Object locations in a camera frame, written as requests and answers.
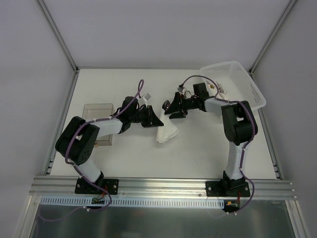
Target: glass panel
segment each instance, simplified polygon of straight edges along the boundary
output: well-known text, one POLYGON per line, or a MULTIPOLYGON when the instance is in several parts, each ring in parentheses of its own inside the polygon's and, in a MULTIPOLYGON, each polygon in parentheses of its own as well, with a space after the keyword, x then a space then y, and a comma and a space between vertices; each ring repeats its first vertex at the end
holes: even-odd
MULTIPOLYGON (((65 216, 75 207, 41 206, 47 219, 65 216)), ((284 201, 252 201, 237 216, 197 208, 109 207, 84 209, 59 222, 35 220, 33 238, 294 238, 284 201)))

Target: transparent box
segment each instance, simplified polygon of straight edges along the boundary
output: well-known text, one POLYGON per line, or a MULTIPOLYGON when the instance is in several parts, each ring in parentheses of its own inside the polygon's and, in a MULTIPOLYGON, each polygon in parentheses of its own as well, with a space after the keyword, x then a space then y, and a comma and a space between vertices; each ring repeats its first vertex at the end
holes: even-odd
MULTIPOLYGON (((108 118, 114 113, 113 104, 85 104, 82 118, 85 120, 93 120, 99 118, 108 118)), ((112 145, 112 135, 105 135, 98 138, 95 146, 112 145)))

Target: robotic arm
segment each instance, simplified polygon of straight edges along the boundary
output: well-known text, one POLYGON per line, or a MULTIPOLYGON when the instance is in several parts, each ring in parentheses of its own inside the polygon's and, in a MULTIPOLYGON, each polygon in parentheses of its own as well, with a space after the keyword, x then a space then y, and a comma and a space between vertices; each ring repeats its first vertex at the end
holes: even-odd
POLYGON ((163 105, 165 114, 170 114, 170 119, 185 118, 188 110, 199 109, 203 112, 222 115, 224 133, 229 141, 229 156, 223 178, 212 187, 212 191, 216 196, 220 194, 221 196, 245 194, 245 186, 248 186, 248 184, 245 182, 241 171, 244 171, 244 158, 248 151, 249 141, 253 136, 252 123, 245 109, 251 116, 255 134, 258 133, 258 127, 250 105, 247 101, 228 103, 210 97, 205 83, 194 84, 193 87, 194 95, 190 98, 176 92, 172 103, 165 101, 163 105))
MULTIPOLYGON (((103 121, 96 120, 96 122, 84 126, 68 153, 69 159, 76 166, 75 170, 99 187, 104 187, 104 174, 90 158, 97 138, 110 134, 121 134, 130 128, 131 123, 141 123, 142 127, 145 128, 164 125, 155 115, 152 106, 142 105, 138 108, 138 100, 133 97, 126 97, 121 109, 125 110, 122 110, 122 113, 118 110, 112 115, 113 117, 117 115, 116 118, 103 121)), ((55 149, 63 157, 65 157, 67 148, 76 131, 85 122, 80 117, 73 117, 59 137, 55 149)))

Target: white cloth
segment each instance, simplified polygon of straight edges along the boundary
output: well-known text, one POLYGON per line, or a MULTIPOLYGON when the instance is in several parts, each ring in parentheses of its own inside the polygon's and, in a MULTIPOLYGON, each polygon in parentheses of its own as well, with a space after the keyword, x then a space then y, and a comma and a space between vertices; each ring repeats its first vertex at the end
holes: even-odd
POLYGON ((178 128, 170 121, 169 116, 164 114, 164 109, 160 112, 159 119, 164 123, 164 126, 158 127, 157 142, 165 143, 170 138, 174 137, 178 133, 178 128))

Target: white enclosure wall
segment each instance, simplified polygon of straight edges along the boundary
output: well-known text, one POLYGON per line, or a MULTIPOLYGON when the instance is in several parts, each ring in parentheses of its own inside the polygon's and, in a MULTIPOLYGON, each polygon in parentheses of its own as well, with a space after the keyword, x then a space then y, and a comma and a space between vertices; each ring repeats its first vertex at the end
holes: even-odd
POLYGON ((255 71, 284 178, 317 237, 317 1, 300 0, 255 71))
POLYGON ((0 237, 47 163, 73 71, 34 0, 0 2, 0 237))
POLYGON ((288 0, 46 0, 77 66, 249 69, 288 0))

